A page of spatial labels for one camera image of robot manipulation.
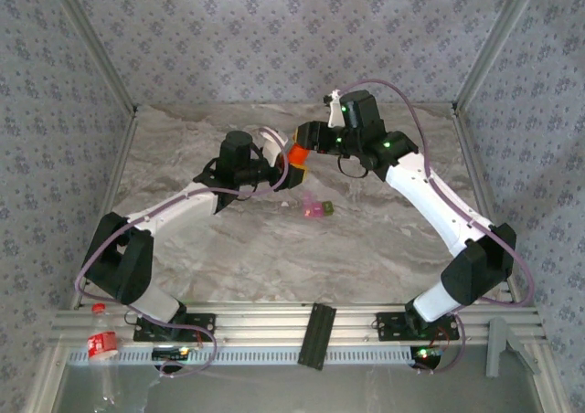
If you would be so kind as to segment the small circuit board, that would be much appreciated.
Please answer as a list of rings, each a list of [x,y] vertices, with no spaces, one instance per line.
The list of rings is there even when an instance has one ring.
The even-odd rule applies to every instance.
[[[188,347],[159,346],[151,353],[153,361],[186,361],[190,355]]]
[[[417,346],[410,348],[414,360],[411,367],[420,371],[434,372],[439,366],[443,350],[440,347]]]

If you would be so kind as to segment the grey metal sheet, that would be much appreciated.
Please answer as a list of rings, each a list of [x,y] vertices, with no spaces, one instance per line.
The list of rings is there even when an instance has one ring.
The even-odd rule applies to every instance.
[[[573,413],[513,360],[496,378],[474,361],[434,375],[399,365],[220,366],[176,379],[142,365],[119,375],[111,408],[96,408],[90,370],[71,366],[27,413]]]

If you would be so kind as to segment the clear bottle red label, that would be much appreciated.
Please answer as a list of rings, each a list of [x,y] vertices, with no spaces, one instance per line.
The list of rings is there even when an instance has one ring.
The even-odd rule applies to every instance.
[[[119,347],[111,314],[104,303],[91,307],[91,326],[87,339],[88,364],[94,413],[119,413],[122,385],[119,376]]]

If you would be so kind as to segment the aluminium table side rail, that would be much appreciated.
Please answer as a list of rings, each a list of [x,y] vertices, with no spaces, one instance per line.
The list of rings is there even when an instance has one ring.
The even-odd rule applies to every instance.
[[[133,143],[133,137],[135,135],[135,131],[137,128],[137,120],[136,120],[136,113],[138,112],[138,106],[133,106],[133,110],[129,117],[128,124],[124,130],[124,135],[122,137],[122,142],[118,153],[116,154],[116,158],[114,161],[114,165],[112,168],[111,176],[109,179],[109,184],[105,191],[105,197],[101,204],[100,212],[97,216],[96,225],[99,225],[101,217],[104,216],[106,213],[112,210],[114,200],[116,194],[119,189],[119,185],[122,179],[122,174],[126,165],[127,157],[130,151],[130,148]]]
[[[493,208],[493,192],[491,187],[484,181],[484,166],[479,154],[474,150],[473,135],[467,128],[464,113],[459,113],[458,107],[455,103],[452,105],[452,113],[454,127],[463,152],[463,160],[472,181],[477,210],[484,217],[487,217],[493,223],[498,224],[500,220],[496,217]],[[506,303],[518,302],[521,300],[523,294],[516,285],[514,276],[510,276],[505,283],[500,285],[497,297]]]

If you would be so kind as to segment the aluminium frame post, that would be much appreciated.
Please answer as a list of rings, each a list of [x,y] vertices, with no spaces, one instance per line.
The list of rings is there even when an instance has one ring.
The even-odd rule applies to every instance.
[[[454,111],[456,114],[466,111],[470,106],[473,98],[484,83],[488,72],[505,46],[505,42],[527,8],[529,1],[504,1],[494,26],[480,49],[477,59],[454,102]]]
[[[105,80],[114,99],[121,108],[129,114],[134,114],[135,106],[132,98],[125,88],[122,78],[113,66],[108,53],[94,30],[87,13],[80,0],[58,0],[63,7],[69,21],[74,26],[76,33],[81,38],[89,55]]]

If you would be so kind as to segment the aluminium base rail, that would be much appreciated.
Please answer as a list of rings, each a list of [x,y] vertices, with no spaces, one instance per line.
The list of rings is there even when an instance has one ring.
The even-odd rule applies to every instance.
[[[373,344],[375,315],[397,312],[399,305],[337,304],[331,333],[332,345]],[[208,302],[190,306],[190,312],[214,313],[215,336],[225,346],[299,346],[303,341],[312,305],[299,302]],[[470,344],[485,344],[491,320],[501,317],[524,344],[543,344],[547,337],[534,307],[507,308],[475,304],[459,312]],[[90,308],[59,311],[48,339],[70,346],[85,344],[90,330]]]

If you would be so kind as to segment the black rail bracket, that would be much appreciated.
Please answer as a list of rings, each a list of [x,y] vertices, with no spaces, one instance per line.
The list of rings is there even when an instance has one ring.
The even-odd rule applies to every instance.
[[[318,371],[324,367],[327,348],[333,331],[336,309],[315,303],[306,326],[297,364]]]

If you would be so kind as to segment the grey corner bracket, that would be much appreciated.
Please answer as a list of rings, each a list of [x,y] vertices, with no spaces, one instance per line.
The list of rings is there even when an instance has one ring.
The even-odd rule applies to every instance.
[[[541,373],[537,360],[527,351],[513,330],[502,317],[495,317],[489,322],[485,376],[499,377],[500,355],[510,349],[516,353],[520,362],[533,374]]]

